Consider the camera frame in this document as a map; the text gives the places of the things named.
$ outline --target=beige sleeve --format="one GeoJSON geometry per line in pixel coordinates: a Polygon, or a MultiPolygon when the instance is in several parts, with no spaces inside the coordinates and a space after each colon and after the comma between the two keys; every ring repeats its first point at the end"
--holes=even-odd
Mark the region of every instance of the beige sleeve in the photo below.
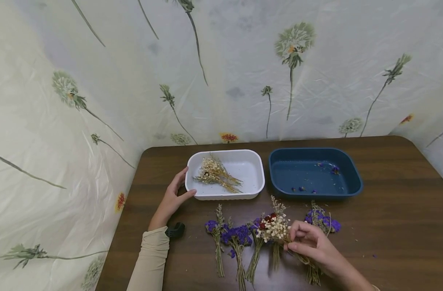
{"type": "Polygon", "coordinates": [[[170,248],[170,239],[162,227],[142,235],[141,252],[137,258],[127,291],[161,291],[164,264],[170,248]]]}

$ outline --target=black clip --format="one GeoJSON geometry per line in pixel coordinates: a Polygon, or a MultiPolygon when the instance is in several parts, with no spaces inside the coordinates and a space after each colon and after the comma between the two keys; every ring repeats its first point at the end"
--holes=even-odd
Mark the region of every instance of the black clip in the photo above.
{"type": "Polygon", "coordinates": [[[184,223],[178,222],[174,227],[172,228],[168,227],[168,229],[164,233],[169,238],[181,238],[184,234],[185,228],[186,226],[184,225],[184,223]]]}

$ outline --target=white curtain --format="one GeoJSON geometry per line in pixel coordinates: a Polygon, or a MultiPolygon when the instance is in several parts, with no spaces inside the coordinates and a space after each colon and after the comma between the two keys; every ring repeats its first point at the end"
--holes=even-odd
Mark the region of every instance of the white curtain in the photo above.
{"type": "Polygon", "coordinates": [[[93,290],[148,147],[387,134],[443,176],[443,0],[0,0],[0,290],[93,290]]]}

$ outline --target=green flower print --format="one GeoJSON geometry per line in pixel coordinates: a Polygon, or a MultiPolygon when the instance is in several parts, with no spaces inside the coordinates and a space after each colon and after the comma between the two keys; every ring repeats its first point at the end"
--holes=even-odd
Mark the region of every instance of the green flower print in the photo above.
{"type": "Polygon", "coordinates": [[[170,138],[175,144],[179,144],[179,145],[188,145],[191,143],[191,140],[189,139],[189,137],[185,134],[182,134],[182,133],[171,134],[170,138]]]}
{"type": "Polygon", "coordinates": [[[126,162],[126,160],[123,158],[123,156],[121,156],[120,153],[118,153],[118,152],[117,152],[117,151],[116,151],[111,145],[109,145],[109,144],[107,144],[105,141],[101,140],[100,137],[99,137],[98,135],[96,135],[96,134],[94,133],[94,134],[92,134],[90,137],[92,138],[92,141],[93,141],[94,144],[97,144],[97,145],[98,145],[99,142],[100,142],[100,143],[104,143],[104,144],[106,144],[107,146],[109,146],[109,147],[110,147],[115,153],[117,153],[118,156],[120,156],[120,158],[121,158],[122,160],[124,160],[125,163],[127,163],[127,165],[129,165],[131,168],[135,169],[133,166],[131,166],[130,163],[126,162]]]}
{"type": "Polygon", "coordinates": [[[170,87],[168,85],[161,84],[160,90],[163,92],[163,96],[160,97],[163,99],[163,102],[168,102],[171,106],[171,109],[173,110],[174,116],[176,117],[176,120],[178,121],[179,125],[184,129],[184,131],[194,140],[195,144],[198,144],[197,141],[193,138],[193,136],[184,128],[184,126],[179,121],[178,115],[176,114],[176,110],[174,109],[174,99],[175,97],[170,93],[170,87]]]}
{"type": "Polygon", "coordinates": [[[268,101],[270,102],[270,111],[268,111],[268,121],[267,121],[267,139],[268,139],[268,125],[270,124],[270,114],[271,114],[271,98],[270,98],[271,92],[273,92],[273,89],[271,89],[270,86],[265,86],[265,88],[262,90],[262,96],[268,95],[268,101]]]}
{"type": "Polygon", "coordinates": [[[412,57],[410,55],[406,55],[405,53],[402,54],[402,57],[398,58],[395,67],[392,70],[385,70],[386,74],[384,74],[383,76],[387,76],[388,78],[386,79],[386,82],[384,82],[383,88],[381,88],[380,92],[378,93],[378,95],[376,96],[375,100],[372,102],[372,104],[370,105],[370,109],[368,110],[367,113],[367,117],[365,119],[365,124],[364,124],[364,128],[362,129],[362,132],[360,133],[360,136],[362,137],[362,135],[364,134],[365,128],[366,128],[366,124],[368,122],[368,117],[370,116],[370,112],[373,108],[373,105],[375,104],[375,102],[378,100],[378,98],[381,95],[381,92],[383,92],[383,90],[386,88],[386,85],[389,85],[393,80],[396,79],[396,76],[399,76],[400,74],[402,74],[402,68],[404,67],[405,64],[407,64],[410,60],[412,59],[412,57]]]}
{"type": "Polygon", "coordinates": [[[289,65],[289,83],[291,85],[289,92],[288,116],[291,113],[292,104],[292,73],[297,65],[304,61],[301,54],[306,52],[315,42],[315,31],[313,26],[307,22],[301,22],[293,25],[279,34],[279,40],[275,43],[276,54],[283,60],[283,64],[289,65]]]}
{"type": "Polygon", "coordinates": [[[16,269],[19,265],[22,265],[23,269],[28,264],[29,260],[32,259],[59,259],[59,260],[76,260],[83,257],[90,257],[91,255],[96,255],[104,253],[107,251],[98,251],[89,255],[81,255],[79,257],[59,257],[57,255],[47,255],[44,249],[40,248],[40,245],[36,245],[34,248],[25,248],[22,243],[15,245],[10,249],[5,255],[1,257],[4,260],[17,260],[21,259],[13,269],[16,269]]]}
{"type": "Polygon", "coordinates": [[[92,113],[92,111],[87,108],[86,98],[79,96],[78,87],[76,81],[68,74],[63,71],[53,72],[52,86],[55,92],[60,96],[63,103],[69,107],[76,107],[77,110],[84,109],[89,112],[90,115],[100,120],[104,125],[106,125],[111,131],[115,133],[121,140],[123,140],[119,134],[117,134],[109,125],[107,125],[98,116],[92,113]]]}
{"type": "Polygon", "coordinates": [[[191,21],[191,25],[193,26],[194,35],[195,35],[195,43],[196,43],[196,46],[197,46],[197,55],[199,56],[200,68],[202,69],[202,74],[204,75],[205,83],[208,86],[207,78],[205,77],[205,71],[204,71],[204,68],[203,68],[203,65],[202,65],[202,61],[200,60],[199,37],[197,37],[197,30],[195,29],[194,19],[191,16],[191,12],[194,9],[194,4],[192,3],[191,0],[173,0],[173,2],[181,5],[181,7],[184,9],[184,11],[186,12],[187,16],[189,17],[189,20],[191,21]]]}
{"type": "Polygon", "coordinates": [[[81,15],[81,17],[83,18],[84,22],[87,24],[87,26],[89,27],[90,31],[94,34],[94,36],[97,38],[97,40],[102,44],[102,46],[105,46],[105,44],[102,42],[102,40],[100,40],[100,37],[97,36],[97,34],[95,33],[95,31],[93,30],[92,26],[90,26],[90,23],[87,21],[86,16],[84,16],[83,12],[81,11],[81,8],[78,6],[78,4],[76,3],[75,0],[71,0],[71,2],[73,2],[74,7],[77,9],[77,11],[79,12],[79,14],[81,15]]]}
{"type": "Polygon", "coordinates": [[[90,291],[95,287],[99,281],[100,273],[102,272],[104,264],[105,255],[99,255],[95,260],[92,261],[81,284],[83,291],[90,291]]]}
{"type": "Polygon", "coordinates": [[[150,24],[150,21],[149,21],[149,19],[147,18],[147,15],[145,14],[144,7],[142,7],[141,0],[138,0],[138,2],[139,2],[139,6],[141,7],[142,13],[144,14],[145,20],[147,20],[147,23],[148,23],[148,25],[150,26],[150,29],[152,30],[153,34],[155,35],[155,37],[157,38],[157,40],[159,40],[159,38],[158,38],[158,36],[157,36],[157,33],[155,33],[155,30],[153,30],[153,27],[152,27],[152,25],[150,24]]]}
{"type": "Polygon", "coordinates": [[[363,125],[363,120],[361,118],[351,118],[343,122],[341,126],[339,126],[339,132],[344,134],[344,137],[347,137],[348,133],[359,131],[359,129],[363,125]]]}
{"type": "Polygon", "coordinates": [[[61,189],[66,189],[66,188],[63,187],[63,186],[60,186],[60,185],[54,184],[54,183],[52,183],[52,182],[50,182],[50,181],[44,180],[44,179],[42,179],[42,178],[39,178],[39,177],[37,177],[37,176],[34,176],[33,174],[31,174],[31,173],[29,173],[29,172],[26,172],[26,171],[23,170],[22,168],[19,168],[19,166],[15,165],[14,163],[10,162],[10,161],[7,160],[7,159],[4,159],[4,158],[1,157],[1,156],[0,156],[0,161],[1,161],[1,162],[4,162],[5,164],[7,164],[7,165],[9,165],[9,166],[11,166],[11,167],[13,167],[13,168],[15,168],[15,169],[17,169],[18,171],[22,172],[23,174],[28,175],[29,177],[34,178],[35,180],[44,181],[45,183],[50,184],[50,185],[52,185],[52,186],[59,187],[59,188],[61,188],[61,189]]]}

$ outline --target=plastic tray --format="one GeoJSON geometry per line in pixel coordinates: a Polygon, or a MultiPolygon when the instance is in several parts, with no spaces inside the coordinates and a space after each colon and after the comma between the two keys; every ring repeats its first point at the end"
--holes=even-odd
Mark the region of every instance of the plastic tray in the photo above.
{"type": "Polygon", "coordinates": [[[187,162],[189,167],[185,185],[186,189],[196,189],[195,197],[199,200],[230,200],[255,198],[265,186],[265,174],[262,160],[258,153],[252,150],[218,150],[211,152],[199,152],[191,156],[187,162]],[[218,184],[203,184],[193,179],[199,174],[202,159],[210,157],[210,153],[218,157],[228,173],[242,180],[242,186],[238,187],[242,193],[230,193],[218,184]]]}
{"type": "Polygon", "coordinates": [[[339,200],[363,189],[354,162],[337,148],[279,148],[270,154],[269,166],[277,196],[339,200]]]}

